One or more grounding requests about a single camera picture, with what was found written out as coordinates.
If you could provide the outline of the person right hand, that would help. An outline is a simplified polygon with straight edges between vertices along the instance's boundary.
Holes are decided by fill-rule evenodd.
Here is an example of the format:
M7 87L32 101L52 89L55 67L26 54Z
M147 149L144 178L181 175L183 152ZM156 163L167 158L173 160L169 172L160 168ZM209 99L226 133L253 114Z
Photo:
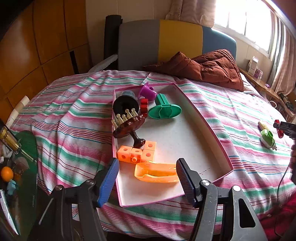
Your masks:
M291 154L290 154L290 168L294 169L296 164L296 144L291 147Z

